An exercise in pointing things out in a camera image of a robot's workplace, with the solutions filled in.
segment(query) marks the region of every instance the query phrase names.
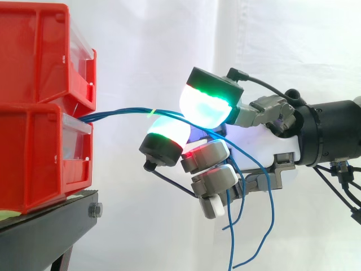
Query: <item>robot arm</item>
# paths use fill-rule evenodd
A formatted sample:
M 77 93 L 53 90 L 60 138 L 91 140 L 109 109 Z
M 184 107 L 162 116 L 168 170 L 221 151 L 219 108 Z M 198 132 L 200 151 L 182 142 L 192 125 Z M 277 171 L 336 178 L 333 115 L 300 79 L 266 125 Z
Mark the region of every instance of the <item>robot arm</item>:
M 237 84 L 239 80 L 261 84 L 276 95 L 242 104 L 244 90 Z M 194 68 L 180 98 L 180 108 L 187 120 L 200 127 L 214 129 L 227 124 L 227 139 L 266 168 L 270 189 L 281 189 L 281 172 L 293 170 L 296 165 L 315 167 L 330 162 L 333 173 L 340 172 L 344 189 L 353 180 L 347 178 L 349 168 L 345 165 L 347 160 L 361 156 L 361 97 L 308 105 L 298 91 L 291 89 L 283 94 L 236 69 L 220 78 Z M 159 136 L 148 134 L 140 147 L 147 156 L 145 168 L 149 171 L 158 165 L 173 166 L 183 151 L 169 141 L 159 140 Z M 236 163 L 248 174 L 242 191 L 235 170 L 229 165 L 232 163 L 227 161 L 229 164 L 224 165 L 229 154 L 227 145 L 215 140 L 182 155 L 185 172 L 195 174 L 192 188 L 207 218 L 224 214 L 227 190 L 231 201 L 241 198 L 243 192 L 268 190 L 265 173 L 235 151 Z

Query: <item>cable connector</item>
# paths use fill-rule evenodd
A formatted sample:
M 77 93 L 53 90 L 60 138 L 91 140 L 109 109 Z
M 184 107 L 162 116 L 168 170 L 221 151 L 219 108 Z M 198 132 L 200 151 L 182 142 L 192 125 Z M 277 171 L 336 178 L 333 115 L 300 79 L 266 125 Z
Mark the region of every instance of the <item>cable connector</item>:
M 361 209 L 358 209 L 356 212 L 354 212 L 351 217 L 361 225 Z
M 230 68 L 227 74 L 227 78 L 238 82 L 240 81 L 248 81 L 249 80 L 249 74 L 245 73 L 243 71 L 240 71 L 239 69 Z

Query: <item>white fabric background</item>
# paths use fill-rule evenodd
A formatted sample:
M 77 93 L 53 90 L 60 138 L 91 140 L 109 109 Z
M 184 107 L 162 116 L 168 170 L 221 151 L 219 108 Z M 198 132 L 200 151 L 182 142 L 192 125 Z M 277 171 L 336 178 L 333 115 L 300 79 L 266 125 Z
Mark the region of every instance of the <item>white fabric background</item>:
M 358 1 L 64 2 L 98 52 L 98 111 L 179 110 L 195 65 L 219 75 L 241 68 L 281 90 L 301 90 L 309 103 L 361 95 Z M 270 94 L 243 87 L 244 102 Z M 70 271 L 226 270 L 226 217 L 206 220 L 196 200 L 142 169 L 138 147 L 152 121 L 118 116 L 95 124 L 92 188 L 99 189 L 104 213 L 74 246 Z M 162 172 L 190 186 L 180 167 Z M 361 270 L 360 226 L 311 169 L 284 180 L 274 198 L 274 231 L 240 270 Z M 232 205 L 234 217 L 239 205 Z M 235 264 L 252 256 L 269 223 L 267 194 L 248 196 L 235 227 Z

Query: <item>red plastic drawer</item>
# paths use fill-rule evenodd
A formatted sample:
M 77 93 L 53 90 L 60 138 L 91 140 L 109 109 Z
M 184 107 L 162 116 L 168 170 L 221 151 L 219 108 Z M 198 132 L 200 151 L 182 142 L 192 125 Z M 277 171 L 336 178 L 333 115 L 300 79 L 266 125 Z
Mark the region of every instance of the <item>red plastic drawer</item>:
M 0 103 L 55 103 L 80 117 L 95 111 L 96 52 L 68 7 L 0 2 Z
M 55 104 L 0 104 L 0 126 L 0 210 L 27 213 L 91 185 L 91 125 Z

